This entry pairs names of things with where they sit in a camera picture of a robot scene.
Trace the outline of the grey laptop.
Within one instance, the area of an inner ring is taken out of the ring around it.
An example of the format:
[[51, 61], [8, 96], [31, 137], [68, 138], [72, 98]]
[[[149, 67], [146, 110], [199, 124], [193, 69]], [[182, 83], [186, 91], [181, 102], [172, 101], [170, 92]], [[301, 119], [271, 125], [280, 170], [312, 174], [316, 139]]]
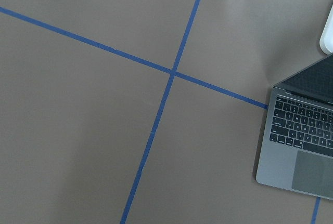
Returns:
[[273, 86], [255, 179], [332, 199], [332, 56]]

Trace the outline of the white desk lamp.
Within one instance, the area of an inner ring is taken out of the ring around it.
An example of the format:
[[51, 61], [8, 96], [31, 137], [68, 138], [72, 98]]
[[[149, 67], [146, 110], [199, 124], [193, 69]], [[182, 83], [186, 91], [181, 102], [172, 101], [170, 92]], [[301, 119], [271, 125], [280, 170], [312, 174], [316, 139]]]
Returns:
[[329, 12], [323, 32], [319, 39], [319, 46], [327, 55], [332, 54], [332, 11], [333, 8], [331, 8]]

